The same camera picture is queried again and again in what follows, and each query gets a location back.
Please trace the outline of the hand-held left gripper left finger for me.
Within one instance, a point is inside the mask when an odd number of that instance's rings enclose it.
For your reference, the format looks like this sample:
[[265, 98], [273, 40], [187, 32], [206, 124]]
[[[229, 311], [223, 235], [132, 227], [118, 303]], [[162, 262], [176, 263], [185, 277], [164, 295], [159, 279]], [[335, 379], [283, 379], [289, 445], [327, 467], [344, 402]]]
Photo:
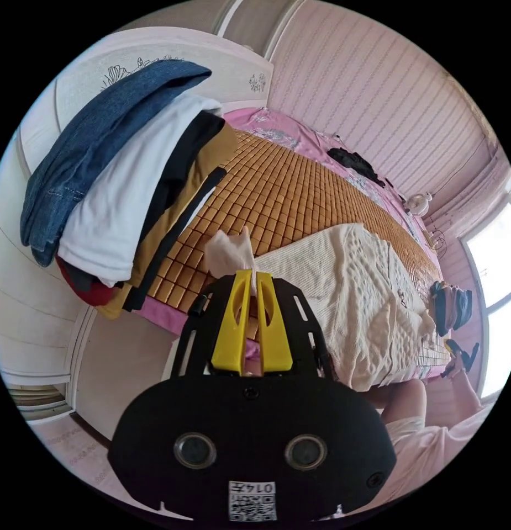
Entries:
[[215, 342], [213, 369], [243, 369], [249, 323], [252, 270], [245, 269], [232, 277], [222, 277], [226, 293], [222, 321]]

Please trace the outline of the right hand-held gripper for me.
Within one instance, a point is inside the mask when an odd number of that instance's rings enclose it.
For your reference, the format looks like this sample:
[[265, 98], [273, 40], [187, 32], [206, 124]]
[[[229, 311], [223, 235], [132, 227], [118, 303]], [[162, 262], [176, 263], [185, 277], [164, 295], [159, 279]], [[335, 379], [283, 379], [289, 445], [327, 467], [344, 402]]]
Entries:
[[[444, 340], [444, 345], [450, 354], [451, 359], [449, 363], [452, 362], [454, 359], [457, 359], [458, 357], [460, 357], [465, 365], [466, 372], [468, 373], [471, 370], [475, 362], [475, 359], [478, 355], [478, 352], [480, 350], [480, 343], [479, 342], [475, 343], [475, 345], [472, 348], [472, 352], [470, 354], [464, 351], [455, 340]], [[445, 369], [440, 374], [441, 378], [445, 378]]]

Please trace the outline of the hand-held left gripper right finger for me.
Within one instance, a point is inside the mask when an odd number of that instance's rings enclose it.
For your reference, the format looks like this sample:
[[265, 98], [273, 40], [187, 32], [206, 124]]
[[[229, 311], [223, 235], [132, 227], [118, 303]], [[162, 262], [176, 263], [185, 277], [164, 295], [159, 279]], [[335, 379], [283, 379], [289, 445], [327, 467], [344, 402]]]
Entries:
[[256, 273], [256, 298], [261, 370], [287, 372], [292, 355], [271, 274]]

